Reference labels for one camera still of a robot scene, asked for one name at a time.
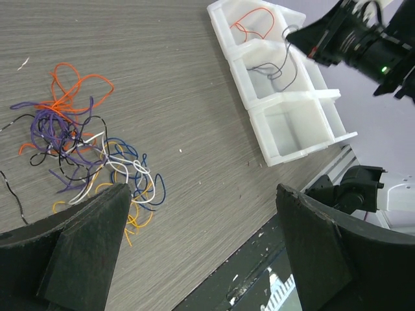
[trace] black wire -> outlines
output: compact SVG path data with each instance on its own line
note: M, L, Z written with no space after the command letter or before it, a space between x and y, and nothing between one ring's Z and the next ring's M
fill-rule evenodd
M385 26L383 25L382 7L379 4L379 2L376 0L367 1L361 6L360 12L361 12L362 18L364 18L364 15L370 3L374 3L376 6L377 25L380 26L382 29L385 29Z
M281 65L280 67L278 67L278 66L277 66L276 64L274 64L274 63L267 62L267 63L262 63L261 65L255 66L255 67L253 67L253 68L249 68L249 69L247 69L248 71L255 71L255 72L258 72L258 73L260 73L260 74L262 74L262 75L266 75L266 76L267 76L267 78L268 78L270 81L274 81L274 80L279 79L279 78L281 78L281 77L282 77L282 75L283 75L283 71L282 71L282 70L283 70L284 66L286 65L286 63L287 63L288 57L290 57L290 59L291 59L291 61L292 61L292 64L293 64L293 66L294 66L294 70L295 70L295 75L294 75L294 78L293 78L293 79L292 79L292 81L291 81L290 83L288 83L288 85L287 85L287 86L285 86L283 89L277 89L277 91L278 91L278 92L284 92L286 89L288 89L288 88L289 88L289 87L290 87L290 86L291 86L291 85L295 82L295 80L297 79L297 76L298 76L298 66L297 66L297 63L295 62L294 58L292 57L292 54L289 52L289 49L290 49L290 47L291 47L291 43L290 43L290 44L287 44L286 38L285 38L285 36L284 36L284 33L285 33L287 30L291 29L291 28L295 28L296 30L298 30L298 29L299 29L297 25L289 25L286 29L284 29L284 30L283 30L283 32L282 32L282 37L283 37L283 39L284 39L286 49L285 49L285 57L284 57L284 61L283 61L282 65ZM276 68L276 69L277 69L277 71L276 71L275 73L263 73L263 72L261 72L259 69L270 69L269 67L262 68L262 67L263 67L263 66L265 66L265 65L271 65L272 67Z
M26 225L28 225L29 223L26 221L25 215L24 215L24 213L23 213L23 206L21 206L21 203L20 203L19 197L18 197L18 196L17 196L17 195L13 192L13 190L10 188L10 185L8 184L8 180L7 180L7 178L6 178L5 173L3 173L3 171L1 171L1 170L0 170L0 174L1 174L1 175L3 175L3 178L5 179L6 186L7 186L8 190L10 191L10 193L11 193L11 194L13 194L13 196L16 198L16 201L17 201L17 202L18 202L18 204L19 204L19 209L20 209L20 216L21 216L21 219L24 221L24 223L25 223Z
M32 117L34 119L34 115L31 115L30 113L25 113L24 115L20 115L19 117L15 118L12 122L10 122L9 124L7 124L6 126L4 126L3 128L0 129L0 132L4 131L5 129L7 129L10 125L14 124L15 122L17 122L18 120L20 120L23 117Z
M100 116L98 116L98 115L92 115L92 116L88 117L88 118L85 120L85 122L82 124L82 126L81 126L81 129L80 129L80 131L79 131L78 136L79 136L79 137L82 137L82 133L83 133L83 131L84 131L85 125L87 125L87 124L90 122L90 120L91 120L91 119L93 119L93 118L98 118L98 119L100 119L100 120L102 121L102 123L103 123L104 127L105 127L105 141L106 141L106 146L107 146L107 150L108 150L108 151L107 151L107 153L108 153L108 154L110 154L110 145L109 145L109 143L108 143L108 129L107 129L106 122L105 122L105 120L104 120L102 117L100 117ZM60 142L60 147L59 147L59 150L58 150L59 169L60 169L60 171L62 172L62 174L63 174L63 175L64 175L64 176L65 176L68 180L71 180L71 181L82 181L82 180L87 179L87 180L89 181L89 178L93 177L95 174L97 174L100 170L102 170L102 169L104 168L104 165L105 165L105 164L106 164L106 162L108 161L108 158L107 158L107 159L105 159L104 165L103 165L100 169L96 170L96 171L95 171L94 173L92 173L92 174L90 173L89 169L88 169L88 168L86 168L86 170L88 171L88 173L87 173L87 176L86 176L86 177L83 177L83 178L72 178L72 177L69 177L69 176L65 173L65 171L63 170L63 168L62 168L62 159L65 159L65 158L66 158L66 155L62 154L62 148L63 148L63 146L64 146L65 140L69 137L70 133L71 133L71 132L66 133L65 137L64 137L64 138L61 140L61 142ZM76 141L76 144L78 144L78 143L84 143L82 139L75 139L75 141Z

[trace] tangled wires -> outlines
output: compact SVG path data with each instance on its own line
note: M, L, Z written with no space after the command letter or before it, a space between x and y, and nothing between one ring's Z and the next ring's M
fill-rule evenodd
M58 69L60 67L70 68L77 76L77 82L69 90L66 90L58 79ZM58 161L59 172L49 170L53 176L64 184L64 188L59 190L58 193L69 190L78 191L78 194L68 201L67 204L69 205L77 204L86 196L89 196L99 172L104 167L113 169L110 176L111 183L107 183L107 185L117 181L117 173L123 175L125 177L124 182L130 183L134 188L132 205L137 210L136 216L130 215L128 221L129 224L138 229L140 227L137 223L138 207L141 206L153 212L154 209L147 207L147 205L156 206L163 203L165 185L161 175L156 174L154 178L150 175L146 154L143 154L143 158L140 159L136 149L132 146L127 145L121 139L109 139L106 122L100 116L93 114L93 109L101 105L111 95L114 90L113 84L100 75L88 75L81 78L79 72L69 63L59 63L54 68L51 76L53 77L51 84L53 100L39 103L21 102L11 106L10 109L32 107L35 109L35 114L20 116L1 129L0 132L23 117L33 118L30 126L31 142L23 144L19 154L27 147L35 148L37 153L30 158L30 164L34 167L44 163L47 157L55 158ZM105 81L110 89L99 101L95 102L93 97L89 97L88 107L75 109L74 98L80 91L82 83L90 78ZM63 95L58 97L55 89L59 89ZM86 133L85 128L92 120L100 120L103 131L98 134ZM111 145L114 145L114 152L111 151ZM156 184L159 180L163 186L163 197L160 202L153 203L152 201L156 197ZM65 202L56 202L53 205L54 212L56 212L58 203Z

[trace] yellow wire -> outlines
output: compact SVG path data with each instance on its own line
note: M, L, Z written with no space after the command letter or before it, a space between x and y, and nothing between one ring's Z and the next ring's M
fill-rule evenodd
M124 154L124 149L123 149L123 147L120 145L120 144L118 144L118 143L116 143L115 141L110 141L108 144L107 144L107 146L109 146L110 144L115 144L115 145L117 145L118 147L119 147L119 149L120 149L120 151L121 151L121 153L122 154ZM101 171L101 167L99 167L99 171L94 175L94 177L93 177L93 179L90 181L90 183L88 183L88 185L87 185L87 187L89 187L90 186L90 184L91 183L93 183L97 178L98 178L98 175L99 175L99 172ZM117 182L117 171L115 171L114 172L114 181L115 182ZM98 191L99 191L99 189L101 188L101 187L103 187L103 186L111 186L111 185L113 185L113 183L101 183L100 185L98 185L97 186L97 188L95 189L95 194L97 194L98 193ZM143 195L145 195L146 196L146 198L148 199L148 191L151 189L153 187L153 182L150 182L148 185L147 185L147 188L139 195L139 196L137 196L137 197L135 197L134 198L134 200L137 200L138 198L140 198L140 197L142 197ZM58 205L58 204L66 204L66 202L65 201L57 201L57 202L55 202L55 203L53 203L53 207L52 207L52 210L53 210L53 213L54 214L56 214L57 212L56 212L56 206ZM139 216L139 206L138 206L138 204L136 203L136 202L132 202L131 203L131 205L132 204L134 204L134 206L136 207L136 216L135 217L133 217L131 214L128 214L128 222L126 223L126 225L132 225L133 227L135 227L136 229L137 229L137 233L134 233L133 231L130 231L130 230L128 230L127 228L124 228L124 234L125 234L125 237L126 237L126 239L127 239L127 242L128 242L128 244L130 245L130 247L132 247L132 243L131 243L131 240L130 240L130 237L128 236L128 234L130 233L131 235L136 235L136 234L138 234L138 230L139 230L139 228L144 228L144 227L146 227L149 223L150 223L150 221L152 220L152 218L153 218L153 212L151 212L150 213L150 217L148 218L148 220L144 223L144 224L142 224L142 225L139 225L138 223L137 223L137 220L138 220L138 216Z
M132 224L132 223L133 223L133 222L135 222L135 221L137 220L137 218L138 218L138 212L139 212L139 207L138 207L138 204L137 204L136 202L131 202L130 207L131 207L131 205L133 205L133 204L136 206L136 217L135 217L135 218L133 218L133 216L128 215L129 222L127 222L127 225Z
M151 212L150 218L146 221L146 223L143 224L143 225L139 225L138 228L144 228L146 225L148 225L150 223L152 218L153 218L153 212Z
M113 183L101 183L100 185L97 185L97 188L95 189L95 194L98 193L98 190L102 187L102 186L112 186Z
M127 241L128 241L128 243L130 244L130 247L132 248L132 243L131 243L131 241L130 241L130 237L128 236L127 231L128 231L127 229L124 229L125 237L127 238Z
M65 202L65 201L57 201L57 202L54 202L54 203L53 203L53 206L52 206L52 211L53 211L53 213L54 213L54 214L56 214L56 213L57 213L57 212L56 212L56 206L57 206L58 204L66 204L66 202Z

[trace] white plastic bin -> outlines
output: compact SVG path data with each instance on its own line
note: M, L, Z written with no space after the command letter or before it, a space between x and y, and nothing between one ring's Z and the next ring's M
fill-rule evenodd
M304 14L261 0L219 0L207 10L268 166L357 134L344 128L340 92L327 89L318 66L293 46L287 54L283 35Z
M284 43L258 40L229 59L246 109L260 104L258 99L276 93L314 90L299 53L290 51L290 54L287 55Z
M300 27L305 20L302 13L258 0L219 0L209 5L207 10L226 58L235 48L247 45L254 39L265 37L268 41L283 43L282 32L287 26Z
M268 166L292 161L327 148L334 135L319 101L270 100L249 111L250 120Z

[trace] wooden table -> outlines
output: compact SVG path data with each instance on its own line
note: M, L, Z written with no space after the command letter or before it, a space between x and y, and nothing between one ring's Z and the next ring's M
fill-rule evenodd
M167 201L132 236L132 248L126 240L121 245L107 310L171 310L276 212L278 183L302 188L339 151L266 167L211 28L209 3L0 1L0 123L33 112L11 111L12 104L51 99L48 72L69 62L81 75L115 84L94 113L110 136L146 152L153 172L165 178ZM74 76L64 71L62 80L69 85ZM98 80L85 83L79 104L107 89ZM0 133L0 169L34 222L74 194L55 194L62 185L47 170L58 167L56 160L31 167L34 151L18 156L30 122ZM88 130L101 128L97 122ZM108 181L108 172L101 175ZM0 231L23 225L5 186L0 202Z

